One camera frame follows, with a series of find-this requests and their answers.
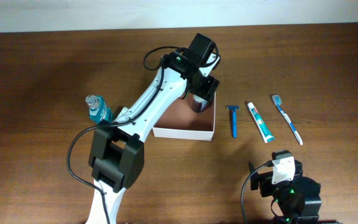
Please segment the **clear pump soap bottle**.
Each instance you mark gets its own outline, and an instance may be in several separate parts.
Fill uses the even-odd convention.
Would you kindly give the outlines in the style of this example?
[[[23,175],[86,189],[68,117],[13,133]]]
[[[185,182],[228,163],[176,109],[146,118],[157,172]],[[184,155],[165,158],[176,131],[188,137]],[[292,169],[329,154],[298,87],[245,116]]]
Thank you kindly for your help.
[[[194,95],[193,96],[193,111],[196,113],[202,113],[205,111],[209,106],[209,101],[204,100],[203,98]]]

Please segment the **white teal toothpaste tube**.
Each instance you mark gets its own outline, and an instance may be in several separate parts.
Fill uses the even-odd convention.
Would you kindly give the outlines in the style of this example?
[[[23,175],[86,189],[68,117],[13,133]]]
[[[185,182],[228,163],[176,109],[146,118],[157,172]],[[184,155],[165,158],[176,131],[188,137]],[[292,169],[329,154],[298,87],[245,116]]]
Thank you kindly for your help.
[[[261,134],[264,143],[273,141],[275,137],[267,127],[266,123],[264,122],[263,118],[261,117],[260,113],[258,112],[257,108],[254,106],[254,104],[250,102],[247,104],[247,107],[259,129],[259,132]]]

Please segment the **blue white toothbrush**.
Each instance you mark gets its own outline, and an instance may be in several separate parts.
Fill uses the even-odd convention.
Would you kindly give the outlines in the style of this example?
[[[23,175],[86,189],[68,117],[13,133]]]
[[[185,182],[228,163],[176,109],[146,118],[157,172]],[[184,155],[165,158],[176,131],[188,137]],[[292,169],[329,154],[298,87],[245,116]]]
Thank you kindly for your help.
[[[292,133],[295,136],[295,139],[298,141],[298,144],[302,146],[303,145],[303,140],[302,140],[300,134],[296,130],[295,126],[293,125],[290,117],[282,109],[282,99],[280,98],[279,95],[273,95],[272,96],[272,101],[273,101],[274,105],[277,107],[277,109],[279,110],[280,114],[284,117],[285,121],[288,123]]]

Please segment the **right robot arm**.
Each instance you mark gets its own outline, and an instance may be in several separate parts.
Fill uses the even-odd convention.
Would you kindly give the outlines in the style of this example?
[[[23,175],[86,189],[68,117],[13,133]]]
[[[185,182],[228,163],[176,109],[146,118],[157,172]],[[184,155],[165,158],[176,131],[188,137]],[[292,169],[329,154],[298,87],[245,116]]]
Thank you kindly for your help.
[[[272,153],[272,159],[255,167],[249,163],[250,174],[241,191],[241,210],[246,218],[244,192],[247,184],[259,190],[261,197],[271,197],[282,212],[273,213],[277,223],[318,223],[322,205],[321,184],[303,175],[303,164],[288,151]]]

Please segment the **green white soap box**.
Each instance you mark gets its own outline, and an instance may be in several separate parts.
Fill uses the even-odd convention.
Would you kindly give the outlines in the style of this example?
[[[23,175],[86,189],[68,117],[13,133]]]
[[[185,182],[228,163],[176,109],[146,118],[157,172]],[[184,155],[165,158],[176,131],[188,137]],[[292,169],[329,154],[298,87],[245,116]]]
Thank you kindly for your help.
[[[120,110],[120,112],[117,114],[117,116],[115,117],[115,119],[117,119],[118,117],[122,116],[123,114],[125,114],[128,111],[128,108],[123,107],[122,110]]]

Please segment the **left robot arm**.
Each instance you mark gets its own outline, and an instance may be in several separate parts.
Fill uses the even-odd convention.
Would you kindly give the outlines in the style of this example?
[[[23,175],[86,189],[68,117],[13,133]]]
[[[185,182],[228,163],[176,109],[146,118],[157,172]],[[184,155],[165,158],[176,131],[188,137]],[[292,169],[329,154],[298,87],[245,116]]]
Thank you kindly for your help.
[[[221,59],[217,45],[197,33],[188,47],[171,49],[154,67],[154,82],[141,97],[94,131],[88,164],[96,189],[87,223],[116,222],[125,190],[144,167],[144,142],[174,101],[192,94],[203,110],[214,100],[219,81],[210,72]]]

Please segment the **blue disposable razor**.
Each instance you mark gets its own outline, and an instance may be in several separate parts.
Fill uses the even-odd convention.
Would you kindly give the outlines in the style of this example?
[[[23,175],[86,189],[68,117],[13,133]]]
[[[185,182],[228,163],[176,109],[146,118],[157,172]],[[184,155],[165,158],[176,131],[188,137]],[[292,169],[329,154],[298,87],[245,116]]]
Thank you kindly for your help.
[[[226,106],[228,110],[231,111],[231,127],[232,127],[232,136],[233,138],[237,137],[237,110],[239,110],[239,106],[237,105],[228,105]]]

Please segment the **teal mouthwash bottle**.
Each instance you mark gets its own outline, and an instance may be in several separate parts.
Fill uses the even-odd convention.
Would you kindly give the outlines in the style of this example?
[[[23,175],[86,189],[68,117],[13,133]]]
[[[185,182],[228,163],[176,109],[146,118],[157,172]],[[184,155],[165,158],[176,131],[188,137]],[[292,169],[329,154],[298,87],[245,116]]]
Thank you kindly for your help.
[[[112,122],[113,114],[102,96],[88,95],[85,102],[89,108],[90,120],[94,121],[96,124]]]

